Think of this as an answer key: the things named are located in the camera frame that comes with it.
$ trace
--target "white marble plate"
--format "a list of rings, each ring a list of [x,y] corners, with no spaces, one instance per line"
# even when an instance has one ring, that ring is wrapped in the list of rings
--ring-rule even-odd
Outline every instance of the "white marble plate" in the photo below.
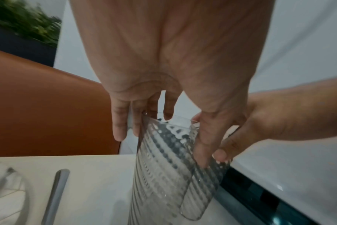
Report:
[[[0,163],[0,225],[24,225],[28,211],[25,180],[13,168]]]

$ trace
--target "human hand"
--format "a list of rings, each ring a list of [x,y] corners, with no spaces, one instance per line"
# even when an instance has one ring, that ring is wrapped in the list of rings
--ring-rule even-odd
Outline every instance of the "human hand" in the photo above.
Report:
[[[199,122],[201,113],[192,120]],[[231,161],[265,139],[311,140],[337,136],[337,79],[253,93],[243,114],[232,125],[239,128],[214,153],[218,161]]]
[[[273,0],[73,0],[91,66],[111,96],[113,133],[133,131],[141,112],[172,116],[184,90],[202,110],[194,156],[207,166],[247,101],[266,38]]]

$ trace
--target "planter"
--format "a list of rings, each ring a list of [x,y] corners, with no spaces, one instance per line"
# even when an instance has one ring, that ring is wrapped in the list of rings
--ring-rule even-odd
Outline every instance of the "planter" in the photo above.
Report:
[[[35,39],[25,39],[0,27],[0,51],[54,66],[56,48]]]

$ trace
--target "textured glass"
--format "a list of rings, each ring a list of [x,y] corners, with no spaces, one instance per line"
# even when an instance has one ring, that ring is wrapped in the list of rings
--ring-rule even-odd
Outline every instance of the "textured glass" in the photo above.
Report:
[[[212,160],[201,169],[192,150],[199,124],[174,116],[143,115],[128,225],[175,225],[198,220],[217,190],[227,165]]]

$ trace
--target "drinking glass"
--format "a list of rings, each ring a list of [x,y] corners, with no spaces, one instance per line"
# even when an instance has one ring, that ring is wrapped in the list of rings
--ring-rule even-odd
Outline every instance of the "drinking glass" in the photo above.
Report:
[[[142,116],[128,225],[176,225],[198,220],[228,165],[193,159],[199,123],[179,116]]]

